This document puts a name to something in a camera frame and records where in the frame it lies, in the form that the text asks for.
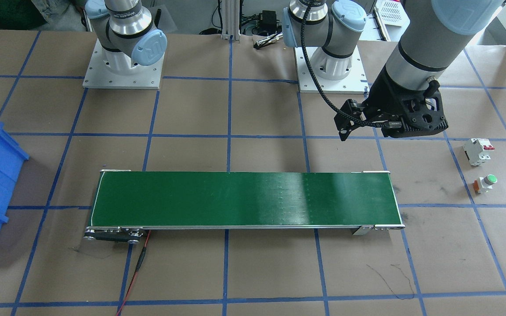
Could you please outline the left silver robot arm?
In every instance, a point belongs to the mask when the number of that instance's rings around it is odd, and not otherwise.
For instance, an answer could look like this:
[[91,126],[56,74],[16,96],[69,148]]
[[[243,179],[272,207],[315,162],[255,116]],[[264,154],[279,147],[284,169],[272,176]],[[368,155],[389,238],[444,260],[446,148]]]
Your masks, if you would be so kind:
[[409,24],[365,100],[336,106],[321,79],[339,81],[350,72],[367,13],[354,0],[292,0],[283,9],[282,34],[301,57],[323,101],[335,112],[340,140],[361,127],[383,136],[432,136],[448,128],[440,76],[484,29],[504,0],[402,0]]

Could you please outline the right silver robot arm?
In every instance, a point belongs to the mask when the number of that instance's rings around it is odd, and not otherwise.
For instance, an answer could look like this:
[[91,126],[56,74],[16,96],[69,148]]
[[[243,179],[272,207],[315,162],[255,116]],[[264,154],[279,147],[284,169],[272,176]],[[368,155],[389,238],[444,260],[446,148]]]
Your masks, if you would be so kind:
[[163,58],[167,37],[140,0],[88,0],[84,10],[110,72],[140,72]]

